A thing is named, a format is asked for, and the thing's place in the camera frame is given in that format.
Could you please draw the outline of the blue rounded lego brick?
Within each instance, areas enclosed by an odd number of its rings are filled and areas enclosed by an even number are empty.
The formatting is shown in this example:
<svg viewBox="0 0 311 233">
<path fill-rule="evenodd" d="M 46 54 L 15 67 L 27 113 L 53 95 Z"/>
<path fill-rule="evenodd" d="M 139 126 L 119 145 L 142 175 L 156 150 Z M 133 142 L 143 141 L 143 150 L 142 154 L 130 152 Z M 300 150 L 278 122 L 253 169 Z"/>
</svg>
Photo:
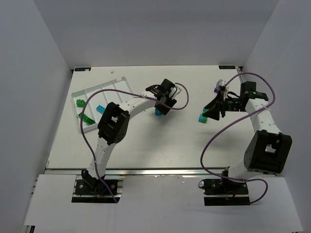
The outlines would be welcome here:
<svg viewBox="0 0 311 233">
<path fill-rule="evenodd" d="M 158 109 L 155 109 L 155 115 L 156 116 L 161 116 L 161 115 L 163 115 L 163 113 L 160 112 Z"/>
</svg>

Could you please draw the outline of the teal square lego brick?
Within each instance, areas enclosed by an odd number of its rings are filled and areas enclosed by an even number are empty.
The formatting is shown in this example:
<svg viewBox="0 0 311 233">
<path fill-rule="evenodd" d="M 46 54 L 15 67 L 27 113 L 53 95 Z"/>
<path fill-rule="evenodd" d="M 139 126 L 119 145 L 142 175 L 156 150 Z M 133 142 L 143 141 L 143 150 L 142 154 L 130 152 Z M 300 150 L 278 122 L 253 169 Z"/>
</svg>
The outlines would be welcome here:
<svg viewBox="0 0 311 233">
<path fill-rule="evenodd" d="M 199 115 L 199 119 L 198 121 L 200 123 L 207 123 L 207 117 L 206 116 L 203 116 L 202 114 Z"/>
</svg>

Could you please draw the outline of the green long lego brick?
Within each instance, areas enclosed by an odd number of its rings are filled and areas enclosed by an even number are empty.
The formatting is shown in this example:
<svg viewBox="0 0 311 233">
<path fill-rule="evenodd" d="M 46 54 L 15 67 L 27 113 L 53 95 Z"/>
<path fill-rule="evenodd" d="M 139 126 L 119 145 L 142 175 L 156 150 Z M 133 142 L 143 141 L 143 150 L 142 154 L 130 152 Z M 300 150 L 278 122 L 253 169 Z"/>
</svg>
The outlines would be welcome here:
<svg viewBox="0 0 311 233">
<path fill-rule="evenodd" d="M 86 114 L 83 114 L 83 117 L 82 117 L 82 113 L 78 114 L 78 117 L 81 118 L 84 123 L 85 123 L 85 120 L 89 118 Z"/>
</svg>

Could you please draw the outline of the green square lego brick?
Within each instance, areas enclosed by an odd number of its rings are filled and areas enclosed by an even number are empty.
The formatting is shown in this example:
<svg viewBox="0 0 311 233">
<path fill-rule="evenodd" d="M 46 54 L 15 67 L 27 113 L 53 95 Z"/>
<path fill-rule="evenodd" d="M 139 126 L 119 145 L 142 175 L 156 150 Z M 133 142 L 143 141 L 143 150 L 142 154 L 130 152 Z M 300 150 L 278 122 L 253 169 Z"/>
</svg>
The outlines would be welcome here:
<svg viewBox="0 0 311 233">
<path fill-rule="evenodd" d="M 84 100 L 81 100 L 81 99 L 76 100 L 76 106 L 77 107 L 83 108 L 85 106 L 85 104 L 86 104 L 86 102 Z"/>
</svg>

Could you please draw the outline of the green small lego brick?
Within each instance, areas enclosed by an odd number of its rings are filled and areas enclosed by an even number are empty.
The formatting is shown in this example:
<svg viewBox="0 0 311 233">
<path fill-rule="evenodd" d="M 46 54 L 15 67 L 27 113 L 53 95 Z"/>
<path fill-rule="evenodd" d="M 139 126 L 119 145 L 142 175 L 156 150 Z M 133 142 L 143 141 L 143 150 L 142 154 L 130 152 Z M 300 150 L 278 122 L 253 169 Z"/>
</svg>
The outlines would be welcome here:
<svg viewBox="0 0 311 233">
<path fill-rule="evenodd" d="M 88 119 L 85 120 L 85 123 L 86 123 L 87 125 L 93 125 L 93 124 L 95 124 L 96 122 L 95 122 L 94 120 L 88 118 Z"/>
</svg>

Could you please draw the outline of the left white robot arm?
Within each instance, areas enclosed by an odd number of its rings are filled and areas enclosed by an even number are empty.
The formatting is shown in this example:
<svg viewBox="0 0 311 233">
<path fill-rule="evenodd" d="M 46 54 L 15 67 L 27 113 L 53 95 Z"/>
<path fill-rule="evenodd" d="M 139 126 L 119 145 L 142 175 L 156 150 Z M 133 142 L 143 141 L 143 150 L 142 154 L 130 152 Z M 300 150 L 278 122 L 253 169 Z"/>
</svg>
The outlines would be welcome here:
<svg viewBox="0 0 311 233">
<path fill-rule="evenodd" d="M 81 129 L 82 137 L 93 157 L 89 167 L 82 171 L 82 179 L 93 194 L 101 193 L 104 188 L 111 190 L 104 181 L 106 166 L 114 147 L 125 138 L 129 121 L 152 107 L 166 115 L 177 103 L 175 97 L 181 89 L 177 83 L 164 79 L 160 85 L 151 85 L 141 94 L 122 90 L 116 90 L 116 92 L 133 96 L 133 98 L 120 104 L 110 102 L 106 106 L 97 126 L 98 142 L 95 150 L 88 142 L 84 130 Z"/>
</svg>

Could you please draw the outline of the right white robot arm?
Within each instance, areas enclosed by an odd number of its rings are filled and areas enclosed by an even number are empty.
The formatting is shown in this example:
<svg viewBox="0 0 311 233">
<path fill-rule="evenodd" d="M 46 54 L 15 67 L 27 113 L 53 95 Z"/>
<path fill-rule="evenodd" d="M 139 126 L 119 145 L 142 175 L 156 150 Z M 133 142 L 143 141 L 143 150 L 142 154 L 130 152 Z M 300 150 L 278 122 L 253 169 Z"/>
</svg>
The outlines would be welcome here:
<svg viewBox="0 0 311 233">
<path fill-rule="evenodd" d="M 240 94 L 229 91 L 228 85 L 219 80 L 214 89 L 216 97 L 204 107 L 203 118 L 219 120 L 226 112 L 246 112 L 254 129 L 254 136 L 244 153 L 243 160 L 226 168 L 219 180 L 207 179 L 203 188 L 207 195 L 234 193 L 249 180 L 260 174 L 279 174 L 283 171 L 292 138 L 275 124 L 267 108 L 268 96 L 256 90 L 255 82 L 244 82 Z"/>
</svg>

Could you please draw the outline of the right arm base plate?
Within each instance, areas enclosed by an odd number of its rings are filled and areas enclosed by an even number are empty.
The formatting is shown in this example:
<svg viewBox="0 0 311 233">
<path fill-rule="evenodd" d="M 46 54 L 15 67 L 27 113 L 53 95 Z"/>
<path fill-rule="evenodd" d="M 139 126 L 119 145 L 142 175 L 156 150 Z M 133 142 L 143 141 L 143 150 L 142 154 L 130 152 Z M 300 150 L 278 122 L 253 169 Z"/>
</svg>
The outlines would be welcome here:
<svg viewBox="0 0 311 233">
<path fill-rule="evenodd" d="M 227 179 L 204 179 L 198 184 L 204 191 L 205 206 L 247 206 L 250 205 L 246 183 Z"/>
</svg>

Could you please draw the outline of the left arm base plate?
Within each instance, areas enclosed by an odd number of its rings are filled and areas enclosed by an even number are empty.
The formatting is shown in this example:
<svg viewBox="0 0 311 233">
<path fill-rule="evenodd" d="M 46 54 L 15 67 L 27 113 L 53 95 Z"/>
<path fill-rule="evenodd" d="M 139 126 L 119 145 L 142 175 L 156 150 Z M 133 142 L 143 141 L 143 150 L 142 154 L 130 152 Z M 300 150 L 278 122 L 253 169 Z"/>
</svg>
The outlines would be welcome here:
<svg viewBox="0 0 311 233">
<path fill-rule="evenodd" d="M 123 180 L 105 180 L 109 186 L 116 201 L 111 196 L 107 187 L 100 182 L 99 186 L 92 189 L 84 180 L 77 179 L 75 181 L 73 194 L 71 198 L 72 203 L 111 203 L 119 202 L 122 194 Z"/>
</svg>

